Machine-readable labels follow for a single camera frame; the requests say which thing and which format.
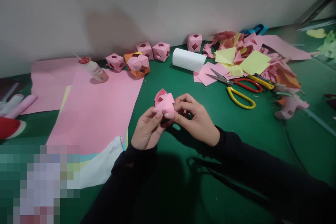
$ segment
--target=white wall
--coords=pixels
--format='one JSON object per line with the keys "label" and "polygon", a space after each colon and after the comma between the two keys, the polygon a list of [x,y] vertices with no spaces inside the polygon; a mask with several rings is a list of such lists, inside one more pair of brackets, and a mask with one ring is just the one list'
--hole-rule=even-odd
{"label": "white wall", "polygon": [[146,40],[178,45],[188,33],[286,25],[315,1],[0,0],[0,77],[72,51],[103,57]]}

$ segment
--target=pink glue gun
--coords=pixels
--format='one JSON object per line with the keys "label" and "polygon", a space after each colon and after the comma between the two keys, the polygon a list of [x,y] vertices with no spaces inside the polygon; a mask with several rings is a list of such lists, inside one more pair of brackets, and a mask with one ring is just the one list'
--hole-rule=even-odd
{"label": "pink glue gun", "polygon": [[274,117],[277,119],[288,120],[291,119],[295,110],[307,109],[309,104],[302,101],[300,97],[294,94],[293,97],[285,97],[286,105],[278,112],[274,113]]}

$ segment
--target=pixelated area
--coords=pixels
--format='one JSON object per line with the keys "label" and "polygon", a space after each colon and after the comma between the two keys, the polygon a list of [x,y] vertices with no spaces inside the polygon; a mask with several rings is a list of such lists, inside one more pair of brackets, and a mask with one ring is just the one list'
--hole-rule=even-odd
{"label": "pixelated area", "polygon": [[0,223],[60,222],[60,199],[80,197],[79,146],[0,145]]}

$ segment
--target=scissors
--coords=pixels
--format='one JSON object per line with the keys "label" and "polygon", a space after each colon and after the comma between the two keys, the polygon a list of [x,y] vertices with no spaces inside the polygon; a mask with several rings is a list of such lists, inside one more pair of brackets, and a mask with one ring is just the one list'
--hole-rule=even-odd
{"label": "scissors", "polygon": [[[237,90],[233,89],[231,86],[233,84],[237,84],[239,86],[241,86],[242,88],[245,88],[246,90],[248,91],[251,91],[251,92],[254,92],[254,93],[261,93],[263,91],[263,88],[255,81],[251,80],[251,79],[245,79],[245,78],[240,78],[240,79],[235,79],[235,80],[227,80],[223,75],[217,73],[215,70],[213,70],[211,68],[211,70],[217,75],[217,76],[214,76],[214,75],[210,75],[210,74],[206,74],[224,84],[226,84],[228,87],[226,88],[227,92],[229,93],[229,96],[230,98],[233,100],[234,103],[236,103],[238,106],[244,108],[244,109],[254,109],[256,107],[256,103],[248,98],[246,95],[243,95],[242,93],[238,92]],[[247,81],[247,82],[250,82],[252,83],[254,86],[256,86],[258,88],[258,90],[255,90],[253,88],[250,88],[242,83],[240,83],[241,81]],[[240,103],[239,101],[237,101],[237,99],[234,97],[233,93],[235,93],[236,95],[240,96],[241,98],[243,98],[244,100],[248,101],[251,106],[246,106],[242,103]]]}

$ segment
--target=wrist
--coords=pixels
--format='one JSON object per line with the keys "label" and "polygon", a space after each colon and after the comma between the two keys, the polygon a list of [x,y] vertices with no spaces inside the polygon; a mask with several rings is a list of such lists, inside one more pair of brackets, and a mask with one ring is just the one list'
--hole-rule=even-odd
{"label": "wrist", "polygon": [[209,141],[207,142],[207,145],[214,147],[218,144],[219,139],[220,139],[220,135],[221,133],[219,132],[219,130],[215,127],[212,132],[211,132],[211,136],[209,138]]}

